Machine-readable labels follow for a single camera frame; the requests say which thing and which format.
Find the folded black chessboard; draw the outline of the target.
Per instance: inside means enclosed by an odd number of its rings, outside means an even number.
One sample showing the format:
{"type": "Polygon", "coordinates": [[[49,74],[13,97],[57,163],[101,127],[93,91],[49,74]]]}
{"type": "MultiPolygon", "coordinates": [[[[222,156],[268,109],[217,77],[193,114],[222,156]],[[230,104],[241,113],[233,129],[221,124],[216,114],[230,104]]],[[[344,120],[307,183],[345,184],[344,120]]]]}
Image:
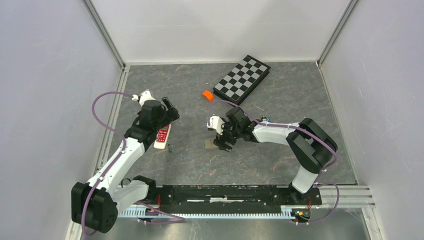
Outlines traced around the folded black chessboard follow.
{"type": "Polygon", "coordinates": [[[246,55],[212,89],[222,100],[240,105],[270,73],[271,67],[246,55]]]}

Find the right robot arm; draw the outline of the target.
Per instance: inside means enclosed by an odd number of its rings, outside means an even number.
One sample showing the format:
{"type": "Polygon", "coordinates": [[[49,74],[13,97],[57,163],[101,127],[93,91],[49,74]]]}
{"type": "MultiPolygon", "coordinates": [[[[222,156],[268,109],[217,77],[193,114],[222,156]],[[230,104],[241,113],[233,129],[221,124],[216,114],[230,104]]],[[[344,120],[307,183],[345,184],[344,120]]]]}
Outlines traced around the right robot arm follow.
{"type": "Polygon", "coordinates": [[[309,198],[310,188],[338,150],[336,142],[311,118],[295,123],[273,123],[266,117],[250,119],[240,107],[234,107],[225,117],[211,116],[206,126],[216,131],[214,145],[227,152],[238,139],[290,147],[300,164],[288,191],[289,199],[295,204],[309,198]]]}

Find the white beige remote control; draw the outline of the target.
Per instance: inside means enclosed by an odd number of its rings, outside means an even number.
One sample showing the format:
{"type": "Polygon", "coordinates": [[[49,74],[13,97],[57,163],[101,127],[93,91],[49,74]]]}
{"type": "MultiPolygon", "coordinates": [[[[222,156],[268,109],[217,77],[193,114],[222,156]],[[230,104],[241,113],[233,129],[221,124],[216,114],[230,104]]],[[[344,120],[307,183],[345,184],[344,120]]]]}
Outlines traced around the white beige remote control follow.
{"type": "Polygon", "coordinates": [[[218,149],[219,147],[214,143],[215,138],[206,138],[203,145],[206,149],[218,149]]]}

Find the blue black owl toy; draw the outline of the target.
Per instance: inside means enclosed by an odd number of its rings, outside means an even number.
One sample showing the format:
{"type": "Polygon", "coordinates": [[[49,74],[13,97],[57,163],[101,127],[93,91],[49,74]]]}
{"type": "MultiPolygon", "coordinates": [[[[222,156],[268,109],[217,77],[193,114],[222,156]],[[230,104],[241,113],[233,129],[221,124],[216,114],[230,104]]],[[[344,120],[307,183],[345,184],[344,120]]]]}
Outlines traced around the blue black owl toy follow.
{"type": "Polygon", "coordinates": [[[260,121],[261,121],[261,122],[270,122],[271,120],[270,120],[270,118],[269,118],[269,117],[262,116],[262,117],[260,118],[260,121]]]}

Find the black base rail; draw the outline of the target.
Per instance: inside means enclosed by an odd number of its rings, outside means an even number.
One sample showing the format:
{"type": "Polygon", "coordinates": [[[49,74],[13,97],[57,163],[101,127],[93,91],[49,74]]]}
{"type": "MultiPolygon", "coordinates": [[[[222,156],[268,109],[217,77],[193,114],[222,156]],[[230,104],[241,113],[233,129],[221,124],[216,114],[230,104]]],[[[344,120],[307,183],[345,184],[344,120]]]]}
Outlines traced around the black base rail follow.
{"type": "Polygon", "coordinates": [[[277,214],[282,206],[323,202],[316,187],[297,193],[288,185],[157,185],[142,200],[169,214],[277,214]]]}

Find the orange tape roll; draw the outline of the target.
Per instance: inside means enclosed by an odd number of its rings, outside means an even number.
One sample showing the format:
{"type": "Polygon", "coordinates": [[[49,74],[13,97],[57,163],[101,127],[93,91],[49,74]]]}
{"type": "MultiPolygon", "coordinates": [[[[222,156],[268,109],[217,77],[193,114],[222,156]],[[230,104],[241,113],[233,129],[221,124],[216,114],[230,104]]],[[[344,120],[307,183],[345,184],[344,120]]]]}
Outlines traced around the orange tape roll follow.
{"type": "Polygon", "coordinates": [[[209,102],[212,102],[214,100],[214,94],[210,92],[209,90],[205,90],[201,94],[205,99],[207,99],[209,102]]]}

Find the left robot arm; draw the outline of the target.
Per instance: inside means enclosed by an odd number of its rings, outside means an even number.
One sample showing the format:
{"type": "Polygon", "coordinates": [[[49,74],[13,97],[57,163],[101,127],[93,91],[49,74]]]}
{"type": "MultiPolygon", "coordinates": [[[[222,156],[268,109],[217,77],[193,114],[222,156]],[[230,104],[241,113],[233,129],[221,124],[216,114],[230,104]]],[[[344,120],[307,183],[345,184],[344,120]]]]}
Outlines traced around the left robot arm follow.
{"type": "Polygon", "coordinates": [[[121,180],[132,165],[156,141],[160,129],[180,115],[167,97],[153,98],[149,91],[135,95],[141,106],[131,127],[122,134],[120,147],[106,164],[86,183],[77,182],[71,189],[71,220],[100,233],[107,233],[118,215],[137,201],[153,203],[157,198],[155,181],[136,176],[124,187],[121,180]]]}

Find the red white remote control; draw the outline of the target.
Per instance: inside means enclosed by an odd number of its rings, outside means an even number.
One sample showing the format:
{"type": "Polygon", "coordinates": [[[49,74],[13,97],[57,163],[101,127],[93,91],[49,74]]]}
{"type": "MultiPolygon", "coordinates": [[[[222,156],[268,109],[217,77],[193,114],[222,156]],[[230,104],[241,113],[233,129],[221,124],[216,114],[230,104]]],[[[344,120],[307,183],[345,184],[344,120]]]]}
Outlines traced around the red white remote control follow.
{"type": "Polygon", "coordinates": [[[167,147],[171,127],[172,125],[168,124],[158,131],[156,135],[156,140],[153,144],[153,147],[155,149],[164,150],[167,147]]]}

